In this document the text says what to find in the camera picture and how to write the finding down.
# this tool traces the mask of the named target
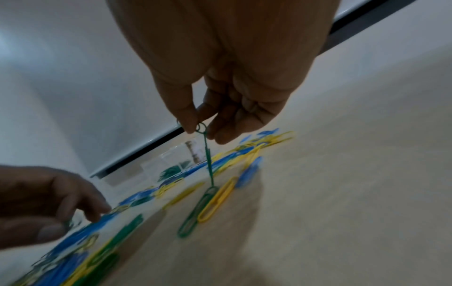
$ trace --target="black strip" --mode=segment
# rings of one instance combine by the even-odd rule
[[[330,35],[328,36],[328,39],[326,40],[320,54],[339,45],[345,40],[358,34],[362,30],[381,21],[382,19],[413,3],[414,1],[415,0],[371,0],[367,2],[353,12],[343,16],[342,18],[334,22],[330,30]],[[117,169],[127,165],[133,160],[139,158],[140,156],[146,154],[147,152],[157,148],[163,143],[166,143],[176,136],[182,134],[183,132],[184,130],[182,129],[182,127],[177,128],[176,130],[170,132],[162,138],[157,139],[155,142],[152,142],[151,144],[143,147],[137,152],[120,160],[119,162],[113,164],[111,167],[106,168],[105,170],[95,174],[94,176],[97,176],[101,179],[113,173]]]

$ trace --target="black edge trim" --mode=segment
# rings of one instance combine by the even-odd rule
[[[387,16],[395,13],[396,11],[404,8],[405,6],[413,3],[415,0],[371,0],[349,14],[343,16],[334,22],[331,26],[330,35],[328,36],[320,54],[334,48],[340,43],[346,41],[352,36],[358,34],[364,29],[372,26],[373,24],[381,21]],[[155,142],[141,148],[135,153],[125,157],[112,166],[104,169],[93,175],[99,179],[113,173],[117,169],[127,165],[135,159],[141,157],[147,152],[157,148],[163,143],[175,138],[182,134],[184,130],[182,127],[175,129],[167,135],[157,139]]]

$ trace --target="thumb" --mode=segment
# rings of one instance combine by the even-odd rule
[[[0,249],[46,243],[66,233],[67,228],[51,217],[0,219]]]
[[[193,103],[191,84],[174,86],[154,76],[155,86],[163,102],[188,134],[193,133],[198,125],[198,113]]]

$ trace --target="beige table surface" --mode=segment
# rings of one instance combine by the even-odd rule
[[[186,239],[201,192],[157,212],[103,285],[452,284],[452,49],[295,96],[275,126],[297,137],[248,187]]]

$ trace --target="hand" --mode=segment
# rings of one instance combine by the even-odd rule
[[[67,233],[76,209],[96,222],[111,210],[79,175],[45,167],[0,166],[0,249],[45,243]]]
[[[185,131],[217,115],[208,138],[227,143],[281,112],[303,82],[339,0],[108,0]],[[192,83],[204,77],[203,104]]]

